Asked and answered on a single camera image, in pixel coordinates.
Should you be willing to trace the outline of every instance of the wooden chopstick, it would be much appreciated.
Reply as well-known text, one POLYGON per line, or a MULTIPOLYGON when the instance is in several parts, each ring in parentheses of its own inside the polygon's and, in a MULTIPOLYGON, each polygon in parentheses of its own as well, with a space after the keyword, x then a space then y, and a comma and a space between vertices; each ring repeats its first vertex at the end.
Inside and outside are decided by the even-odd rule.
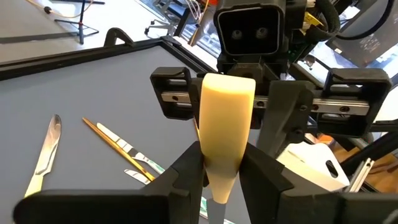
POLYGON ((116 142, 109 138, 105 133, 103 133, 99 128, 97 128, 91 121, 83 118, 83 121, 106 143, 108 143, 116 152, 122 155, 126 160, 128 160, 132 165, 139 169, 142 174, 144 174, 150 181, 153 181, 155 177, 146 171, 137 161, 135 161, 128 153, 126 153, 116 142))

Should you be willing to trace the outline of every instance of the gray mat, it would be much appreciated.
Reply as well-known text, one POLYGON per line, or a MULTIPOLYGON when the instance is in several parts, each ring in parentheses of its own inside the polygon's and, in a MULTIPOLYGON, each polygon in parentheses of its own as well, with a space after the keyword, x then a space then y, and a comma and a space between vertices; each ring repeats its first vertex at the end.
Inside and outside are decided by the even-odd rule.
MULTIPOLYGON (((83 116, 103 123, 164 168, 196 141, 192 121, 162 114, 149 80, 161 66, 184 64, 155 47, 0 82, 0 223, 11 223, 12 208, 25 194, 55 113, 62 119, 62 135, 43 189, 143 186, 123 172, 135 168, 91 131, 83 116)), ((211 196, 208 189, 203 195, 211 196)), ((226 218, 249 223, 239 180, 226 218)))

